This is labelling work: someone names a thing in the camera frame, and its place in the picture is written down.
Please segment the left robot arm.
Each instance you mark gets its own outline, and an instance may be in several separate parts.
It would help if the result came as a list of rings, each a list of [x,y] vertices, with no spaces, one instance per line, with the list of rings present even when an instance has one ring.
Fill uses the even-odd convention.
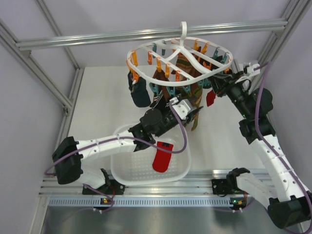
[[[112,136],[91,140],[76,140],[68,136],[62,140],[52,154],[52,168],[58,184],[79,182],[86,187],[104,194],[110,189],[109,177],[102,166],[93,162],[120,153],[146,151],[152,147],[166,154],[180,154],[187,148],[187,134],[184,126],[195,118],[199,107],[183,107],[182,104],[169,105],[164,112],[150,109],[133,127]],[[159,143],[160,137],[179,126],[183,136],[183,146],[174,150],[169,143]]]

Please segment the red santa sock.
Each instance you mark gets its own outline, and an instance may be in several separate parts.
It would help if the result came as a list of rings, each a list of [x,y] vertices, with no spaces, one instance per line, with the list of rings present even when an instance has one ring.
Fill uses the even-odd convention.
[[[207,95],[206,95],[207,107],[214,104],[215,98],[216,98],[216,94],[213,90],[211,90],[210,92],[207,93]]]

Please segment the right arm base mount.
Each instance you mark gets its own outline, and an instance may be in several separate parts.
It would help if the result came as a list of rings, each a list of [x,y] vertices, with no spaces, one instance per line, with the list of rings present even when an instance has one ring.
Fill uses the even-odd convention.
[[[212,179],[213,194],[225,197],[226,195],[243,194],[244,191],[237,186],[237,177],[244,173],[250,173],[246,168],[234,168],[229,171],[224,179]]]

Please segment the plain red sock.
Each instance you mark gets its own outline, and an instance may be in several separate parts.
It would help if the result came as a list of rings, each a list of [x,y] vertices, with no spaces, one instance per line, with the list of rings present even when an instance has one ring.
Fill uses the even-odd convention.
[[[173,145],[167,142],[157,142],[157,147],[161,149],[172,151]],[[171,160],[171,153],[164,152],[162,150],[157,149],[154,161],[152,163],[152,167],[156,172],[164,173],[168,170],[170,160]]]

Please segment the white round clip hanger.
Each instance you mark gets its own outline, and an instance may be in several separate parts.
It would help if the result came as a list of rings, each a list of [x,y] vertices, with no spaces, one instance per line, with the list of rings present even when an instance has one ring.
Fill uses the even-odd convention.
[[[144,79],[161,86],[188,86],[229,69],[234,58],[228,49],[187,34],[183,21],[178,38],[158,39],[130,50],[126,64],[133,83]]]

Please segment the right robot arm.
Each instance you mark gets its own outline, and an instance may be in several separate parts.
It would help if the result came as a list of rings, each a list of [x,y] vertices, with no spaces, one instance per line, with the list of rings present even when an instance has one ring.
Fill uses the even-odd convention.
[[[274,187],[257,179],[246,168],[235,168],[227,174],[228,189],[236,194],[250,194],[280,229],[310,221],[312,194],[297,177],[267,118],[267,113],[273,109],[273,96],[264,87],[249,93],[239,81],[241,77],[239,72],[212,76],[209,80],[216,96],[227,96],[243,116],[239,122],[240,132],[260,158]]]

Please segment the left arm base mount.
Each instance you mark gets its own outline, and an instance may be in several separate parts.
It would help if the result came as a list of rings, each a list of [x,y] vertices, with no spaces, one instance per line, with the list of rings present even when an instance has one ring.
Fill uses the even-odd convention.
[[[111,185],[103,185],[97,190],[106,195],[123,195],[125,191],[125,185],[117,182],[115,179],[110,180]],[[99,193],[92,191],[91,189],[83,187],[83,195],[99,195]]]

